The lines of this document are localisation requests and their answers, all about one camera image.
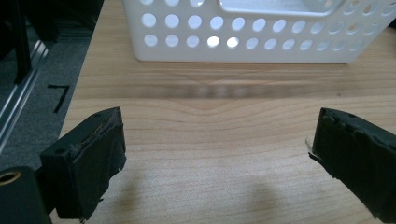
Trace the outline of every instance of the table surface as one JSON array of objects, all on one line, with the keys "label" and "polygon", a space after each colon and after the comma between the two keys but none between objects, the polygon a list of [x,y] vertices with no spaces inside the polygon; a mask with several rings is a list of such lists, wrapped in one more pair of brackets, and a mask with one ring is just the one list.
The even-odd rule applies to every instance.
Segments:
[{"label": "table surface", "polygon": [[63,133],[120,106],[128,160],[87,223],[379,223],[307,148],[321,107],[396,133],[395,37],[351,64],[139,62],[106,0]]}]

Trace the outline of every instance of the wooden table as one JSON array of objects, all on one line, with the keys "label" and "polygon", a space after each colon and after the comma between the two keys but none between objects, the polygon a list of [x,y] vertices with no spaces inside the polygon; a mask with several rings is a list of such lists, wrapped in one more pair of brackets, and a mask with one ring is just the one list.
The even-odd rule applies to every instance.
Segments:
[{"label": "wooden table", "polygon": [[379,222],[307,143],[323,106],[396,133],[395,39],[352,64],[144,63],[106,0],[63,133],[120,106],[128,161],[87,223]]}]

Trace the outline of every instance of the white plastic basket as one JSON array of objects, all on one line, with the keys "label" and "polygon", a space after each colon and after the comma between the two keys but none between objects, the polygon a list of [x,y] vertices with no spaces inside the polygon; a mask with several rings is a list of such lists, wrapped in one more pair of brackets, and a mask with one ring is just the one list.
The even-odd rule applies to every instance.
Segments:
[{"label": "white plastic basket", "polygon": [[123,0],[141,61],[350,63],[396,0]]}]

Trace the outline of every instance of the basket hole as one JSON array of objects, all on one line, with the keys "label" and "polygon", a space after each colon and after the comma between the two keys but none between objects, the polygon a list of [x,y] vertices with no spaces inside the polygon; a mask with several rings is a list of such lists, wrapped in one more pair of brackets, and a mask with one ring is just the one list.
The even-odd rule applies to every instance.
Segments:
[{"label": "basket hole", "polygon": [[386,7],[382,12],[382,15],[388,16],[391,15],[396,10],[396,2],[390,3],[389,7]]},{"label": "basket hole", "polygon": [[341,22],[341,21],[339,21],[339,22],[337,22],[336,24],[334,24],[334,25],[330,28],[329,32],[330,32],[330,34],[335,35],[335,34],[337,34],[338,32],[340,32],[343,28],[344,28],[344,23]]},{"label": "basket hole", "polygon": [[311,33],[312,34],[318,34],[320,33],[324,26],[326,25],[326,23],[324,21],[318,21],[317,23],[315,23],[312,28],[311,28]]},{"label": "basket hole", "polygon": [[308,50],[308,49],[311,48],[311,46],[312,46],[313,43],[314,43],[314,42],[313,42],[312,40],[305,40],[305,41],[301,44],[300,49],[301,49],[301,50]]},{"label": "basket hole", "polygon": [[273,31],[275,33],[279,33],[279,32],[282,32],[283,29],[285,29],[285,27],[286,27],[286,21],[285,20],[279,20],[279,21],[276,21],[274,23]]},{"label": "basket hole", "polygon": [[230,39],[227,40],[227,46],[230,49],[236,48],[239,44],[239,39],[237,37],[231,37]]},{"label": "basket hole", "polygon": [[168,26],[171,29],[176,28],[178,26],[179,22],[180,22],[180,19],[178,18],[177,15],[174,15],[174,14],[168,15],[165,18],[166,26]]},{"label": "basket hole", "polygon": [[245,26],[245,19],[243,18],[236,18],[233,20],[232,27],[235,31],[240,31]]},{"label": "basket hole", "polygon": [[158,43],[158,38],[155,35],[146,35],[145,36],[145,43],[149,47],[154,47]]},{"label": "basket hole", "polygon": [[342,41],[339,41],[338,43],[336,43],[336,44],[334,45],[333,49],[334,49],[335,51],[338,51],[338,50],[343,49],[346,45],[347,45],[347,42],[344,41],[344,40],[342,40]]},{"label": "basket hole", "polygon": [[378,1],[377,2],[373,2],[372,4],[369,4],[367,7],[364,8],[363,14],[365,14],[365,15],[372,14],[373,12],[376,11],[378,6],[379,6],[379,2]]},{"label": "basket hole", "polygon": [[353,35],[353,34],[357,33],[357,32],[359,31],[360,28],[361,28],[361,25],[360,25],[359,23],[354,23],[354,24],[350,25],[350,26],[347,28],[347,32],[348,32],[350,35]]},{"label": "basket hole", "polygon": [[187,38],[187,46],[190,48],[195,48],[199,45],[199,38],[198,36],[192,35]]},{"label": "basket hole", "polygon": [[258,19],[253,22],[253,31],[260,32],[265,27],[265,19]]},{"label": "basket hole", "polygon": [[190,0],[190,4],[193,7],[200,7],[204,2],[205,0]]},{"label": "basket hole", "polygon": [[198,29],[202,24],[202,19],[199,16],[191,16],[189,18],[189,26],[191,29]]},{"label": "basket hole", "polygon": [[327,47],[329,47],[330,42],[329,41],[322,41],[318,44],[317,50],[325,50]]},{"label": "basket hole", "polygon": [[167,46],[174,48],[178,44],[178,37],[175,35],[169,35],[166,37],[165,42]]},{"label": "basket hole", "polygon": [[346,14],[351,14],[358,9],[358,5],[361,3],[360,0],[353,0],[344,10]]},{"label": "basket hole", "polygon": [[293,39],[287,40],[285,41],[285,43],[283,43],[283,49],[284,50],[292,49],[295,43],[296,41]]},{"label": "basket hole", "polygon": [[266,49],[273,49],[277,44],[277,40],[276,39],[269,39],[265,42],[264,47]]},{"label": "basket hole", "polygon": [[222,17],[214,17],[210,21],[210,27],[212,27],[212,29],[214,30],[220,29],[223,24],[224,24],[224,19]]},{"label": "basket hole", "polygon": [[297,21],[296,23],[294,23],[292,31],[295,34],[299,34],[306,26],[306,21]]},{"label": "basket hole", "polygon": [[154,0],[140,0],[140,2],[143,5],[149,6],[149,5],[151,5],[154,2]]},{"label": "basket hole", "polygon": [[366,31],[364,32],[366,35],[371,35],[373,34],[375,31],[377,31],[379,28],[379,24],[378,23],[374,23],[372,24],[369,28],[366,29]]},{"label": "basket hole", "polygon": [[165,0],[169,7],[175,7],[178,4],[178,0]]},{"label": "basket hole", "polygon": [[351,44],[349,46],[349,48],[350,48],[351,51],[356,51],[356,50],[360,49],[361,46],[363,46],[363,41],[360,40],[360,41],[358,41],[356,43]]},{"label": "basket hole", "polygon": [[255,49],[259,45],[258,38],[251,38],[247,41],[247,49]]},{"label": "basket hole", "polygon": [[142,22],[143,25],[145,25],[148,28],[151,28],[155,26],[155,23],[157,23],[157,19],[151,13],[146,13],[142,16]]},{"label": "basket hole", "polygon": [[361,0],[353,0],[350,5],[352,5],[353,7],[356,7],[359,3],[361,2]]},{"label": "basket hole", "polygon": [[215,48],[220,43],[220,39],[217,36],[211,36],[207,39],[207,45],[210,48]]}]

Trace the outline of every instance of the gray carpet floor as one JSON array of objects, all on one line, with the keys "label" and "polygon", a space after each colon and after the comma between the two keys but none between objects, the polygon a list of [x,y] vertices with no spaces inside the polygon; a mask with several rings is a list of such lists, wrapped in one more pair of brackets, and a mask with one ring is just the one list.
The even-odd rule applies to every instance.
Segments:
[{"label": "gray carpet floor", "polygon": [[[38,38],[32,32],[29,34],[29,42],[34,44]],[[0,170],[13,166],[36,169],[41,165],[39,153],[59,137],[91,36],[90,31],[77,25],[60,28],[58,42],[52,44],[45,61],[37,68],[36,84],[0,154]],[[1,73],[7,73],[0,73],[0,105],[4,104],[15,78],[13,54],[0,61]]]}]

